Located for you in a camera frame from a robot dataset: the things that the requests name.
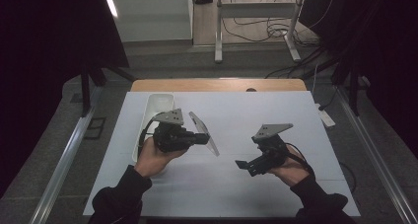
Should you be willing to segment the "white metal desk frame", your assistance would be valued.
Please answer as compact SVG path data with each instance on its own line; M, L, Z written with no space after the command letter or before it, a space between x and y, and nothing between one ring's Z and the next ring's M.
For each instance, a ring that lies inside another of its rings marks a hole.
M302 60L298 53L293 33L302 9L304 0L296 0L294 3L223 3L217 0L217 30L215 40L215 62L223 61L222 49L222 20L232 18L289 18L291 19L288 31L284 34L283 40L286 42L292 59L295 62Z

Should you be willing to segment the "black curtain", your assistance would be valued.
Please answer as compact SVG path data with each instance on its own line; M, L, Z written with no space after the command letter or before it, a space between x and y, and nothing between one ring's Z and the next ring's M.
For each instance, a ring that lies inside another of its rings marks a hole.
M300 22L340 58L333 82L366 77L369 99L418 158L418 0L304 0Z
M127 59L106 0L0 0L0 198L82 71Z

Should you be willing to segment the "person's right hand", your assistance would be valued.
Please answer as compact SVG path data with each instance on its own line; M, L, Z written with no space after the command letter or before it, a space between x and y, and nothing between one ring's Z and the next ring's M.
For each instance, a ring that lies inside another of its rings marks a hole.
M282 166L272 168L268 173L279 178L288 187L295 186L310 174L302 164L292 158L287 158Z

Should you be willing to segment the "white cabinet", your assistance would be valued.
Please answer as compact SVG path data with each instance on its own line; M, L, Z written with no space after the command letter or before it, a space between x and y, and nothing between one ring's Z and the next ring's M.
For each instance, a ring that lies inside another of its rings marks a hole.
M106 0L123 42L191 40L191 0Z

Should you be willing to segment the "white power strip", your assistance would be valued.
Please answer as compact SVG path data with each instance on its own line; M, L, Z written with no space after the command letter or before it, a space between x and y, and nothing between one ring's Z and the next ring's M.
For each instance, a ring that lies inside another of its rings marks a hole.
M315 106L317 108L318 115L326 128L330 128L336 125L335 121L320 104L316 104Z

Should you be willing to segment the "pink gradient smartphone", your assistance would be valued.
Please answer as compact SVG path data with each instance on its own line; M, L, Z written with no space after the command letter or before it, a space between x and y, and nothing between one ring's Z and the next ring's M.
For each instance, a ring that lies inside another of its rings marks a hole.
M200 133L204 133L206 135L209 136L208 142L206 143L206 147L216 156L218 157L220 155L220 152L218 151L216 144L207 128L207 126L205 125L205 123L194 113L194 112L190 112L189 116L191 117L191 119L193 120L193 123L196 126L196 129L200 132Z

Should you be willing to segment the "black metal stand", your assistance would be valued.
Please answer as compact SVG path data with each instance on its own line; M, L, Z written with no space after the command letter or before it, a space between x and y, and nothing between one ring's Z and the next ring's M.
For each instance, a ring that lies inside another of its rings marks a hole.
M83 110L81 117L86 117L91 108L93 107L92 97L90 96L90 80L93 80L93 83L98 86L104 86L106 83L106 77L103 72L103 69L108 69L111 72L121 76L127 81L133 83L137 80L133 75L123 71L119 67L115 67L111 64L105 64L102 67L82 65L81 66L81 87L82 87L82 103Z
M342 86L348 81L348 106L354 115L359 116L358 110L358 91L361 89L359 84L360 68L359 63L341 59L331 75L331 82L335 86Z

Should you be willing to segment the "person's left hand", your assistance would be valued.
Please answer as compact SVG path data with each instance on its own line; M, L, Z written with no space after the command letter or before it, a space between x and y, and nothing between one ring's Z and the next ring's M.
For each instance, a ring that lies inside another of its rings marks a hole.
M159 174L173 159L182 156L185 150L164 153L154 144L154 139L145 140L134 170L144 178L151 178Z

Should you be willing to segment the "wooden table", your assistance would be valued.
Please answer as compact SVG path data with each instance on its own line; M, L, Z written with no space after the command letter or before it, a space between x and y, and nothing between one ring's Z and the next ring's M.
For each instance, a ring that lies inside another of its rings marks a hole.
M131 92L284 92L306 89L300 79L147 79L136 80Z

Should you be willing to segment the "white plastic storage bin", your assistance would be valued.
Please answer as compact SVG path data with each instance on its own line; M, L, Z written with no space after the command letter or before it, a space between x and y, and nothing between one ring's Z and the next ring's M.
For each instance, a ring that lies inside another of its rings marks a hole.
M147 98L140 131L138 134L136 162L142 150L144 142L150 135L151 129L155 128L157 123L152 118L161 112L168 112L174 108L174 96L171 94L152 94Z

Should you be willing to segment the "black floor outlet cover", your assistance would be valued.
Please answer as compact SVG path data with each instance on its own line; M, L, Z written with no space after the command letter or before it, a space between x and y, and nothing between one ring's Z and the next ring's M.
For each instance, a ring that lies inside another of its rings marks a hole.
M86 129L84 138L86 140L99 140L105 129L105 117L93 117Z

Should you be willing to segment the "white table cover board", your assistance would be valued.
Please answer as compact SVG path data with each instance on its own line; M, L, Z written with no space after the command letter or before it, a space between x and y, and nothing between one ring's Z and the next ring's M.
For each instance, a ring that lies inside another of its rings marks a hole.
M220 152L192 146L154 177L143 196L145 217L270 218L292 217L301 208L298 197L276 177L251 176L237 161L260 152L252 136L264 124L290 124L281 138L296 145L328 193L351 194L310 92L175 92L174 105L204 121Z

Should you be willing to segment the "aluminium rail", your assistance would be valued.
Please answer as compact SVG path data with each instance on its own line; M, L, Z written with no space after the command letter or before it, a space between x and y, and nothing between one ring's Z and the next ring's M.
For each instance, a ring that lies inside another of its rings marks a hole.
M65 182L68 172L72 166L79 146L85 136L87 128L96 111L103 87L95 87L90 96L91 105L87 113L81 116L63 150L63 153L55 167L55 170L37 204L29 224L45 224L58 194Z
M383 183L383 186L403 224L418 224L418 214L413 210L406 194L384 161L383 156L379 152L375 141L372 139L370 133L366 129L366 126L361 121L360 117L355 115L353 110L350 108L347 94L341 87L336 87L335 90L338 95L338 101L347 114L357 136L361 140L366 154L371 160L371 163Z

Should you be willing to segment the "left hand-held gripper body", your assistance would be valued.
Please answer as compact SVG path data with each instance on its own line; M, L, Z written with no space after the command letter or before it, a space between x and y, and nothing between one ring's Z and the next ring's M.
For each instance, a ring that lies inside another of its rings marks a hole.
M187 150L196 142L193 132L183 127L181 109L161 112L152 118L158 123L153 133L153 139L158 149L164 153Z

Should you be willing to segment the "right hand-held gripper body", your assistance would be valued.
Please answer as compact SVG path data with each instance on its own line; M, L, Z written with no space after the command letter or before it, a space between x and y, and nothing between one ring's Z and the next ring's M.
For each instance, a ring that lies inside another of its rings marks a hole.
M289 150L279 133L292 127L292 123L262 124L256 134L251 137L262 152L260 159L263 160L267 169L280 167L285 163Z

